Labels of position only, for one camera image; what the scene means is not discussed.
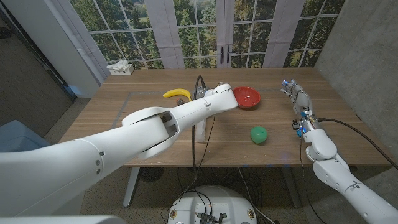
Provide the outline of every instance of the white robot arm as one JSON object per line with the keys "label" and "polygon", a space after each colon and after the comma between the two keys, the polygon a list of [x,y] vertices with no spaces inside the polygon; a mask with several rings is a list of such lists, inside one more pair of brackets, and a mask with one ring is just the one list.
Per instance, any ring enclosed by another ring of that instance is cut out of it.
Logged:
{"label": "white robot arm", "polygon": [[130,114],[122,127],[27,152],[0,156],[0,217],[51,215],[132,158],[165,151],[197,122],[238,106],[231,86],[174,107]]}
{"label": "white robot arm", "polygon": [[300,118],[293,129],[305,142],[307,157],[314,162],[313,171],[323,183],[337,190],[368,223],[396,223],[398,210],[358,180],[347,163],[337,153],[337,147],[327,136],[313,113],[309,95],[294,80],[282,82],[281,89],[290,97],[293,110]]}

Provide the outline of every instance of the yellow banana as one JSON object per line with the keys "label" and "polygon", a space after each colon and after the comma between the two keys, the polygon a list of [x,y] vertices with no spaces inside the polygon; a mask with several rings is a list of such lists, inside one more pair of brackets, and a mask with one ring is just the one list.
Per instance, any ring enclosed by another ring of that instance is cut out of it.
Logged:
{"label": "yellow banana", "polygon": [[170,90],[167,93],[163,94],[164,98],[169,98],[172,96],[177,96],[177,95],[183,95],[188,97],[189,101],[191,101],[191,93],[188,90],[185,89],[174,89]]}

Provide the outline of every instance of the table top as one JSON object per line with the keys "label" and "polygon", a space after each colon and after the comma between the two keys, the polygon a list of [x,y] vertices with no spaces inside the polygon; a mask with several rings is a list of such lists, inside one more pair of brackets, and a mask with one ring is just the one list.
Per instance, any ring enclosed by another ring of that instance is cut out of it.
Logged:
{"label": "table top", "polygon": [[[290,99],[280,92],[282,80],[292,78],[310,95],[319,118],[338,119],[354,126],[391,156],[314,68],[135,70],[132,75],[110,76],[60,142],[118,128],[123,118],[146,107],[174,107],[177,98],[187,99],[184,96],[163,98],[162,95],[174,88],[191,91],[198,75],[203,76],[210,88],[214,88],[218,82],[224,82],[233,88],[250,86],[261,94],[261,102],[254,110],[235,108],[216,115],[202,167],[300,166],[300,140],[292,130],[292,120],[297,117]],[[212,124],[213,119],[208,118],[206,139]],[[385,158],[356,132],[337,123],[324,122],[322,125],[348,164],[388,165]],[[250,130],[255,126],[263,126],[268,130],[268,138],[262,145],[251,141]],[[205,146],[203,143],[195,144],[197,164]],[[305,165],[310,165],[312,162],[305,155],[307,146],[303,142],[302,159]],[[162,154],[147,160],[134,158],[126,165],[191,167],[192,130],[185,130],[175,144]]]}

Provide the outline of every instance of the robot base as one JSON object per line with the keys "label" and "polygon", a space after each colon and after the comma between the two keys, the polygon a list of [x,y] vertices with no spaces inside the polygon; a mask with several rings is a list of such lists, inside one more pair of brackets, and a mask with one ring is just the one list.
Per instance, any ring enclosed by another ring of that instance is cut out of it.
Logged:
{"label": "robot base", "polygon": [[174,202],[175,205],[171,207],[167,217],[168,224],[202,223],[205,217],[207,219],[203,223],[219,223],[220,219],[222,219],[222,224],[257,223],[253,206],[237,192],[217,185],[201,186],[196,190],[206,195],[211,203],[202,194],[199,194],[200,199],[196,192],[189,191],[183,195],[180,201],[178,199]]}

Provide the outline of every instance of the green ball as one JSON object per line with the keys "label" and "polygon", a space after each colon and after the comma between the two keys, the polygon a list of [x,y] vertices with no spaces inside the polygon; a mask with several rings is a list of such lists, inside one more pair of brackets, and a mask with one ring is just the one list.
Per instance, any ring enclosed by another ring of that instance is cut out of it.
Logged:
{"label": "green ball", "polygon": [[251,135],[251,139],[253,140],[254,143],[260,144],[267,139],[268,132],[265,128],[263,128],[261,126],[257,126],[257,127],[252,128],[250,135]]}

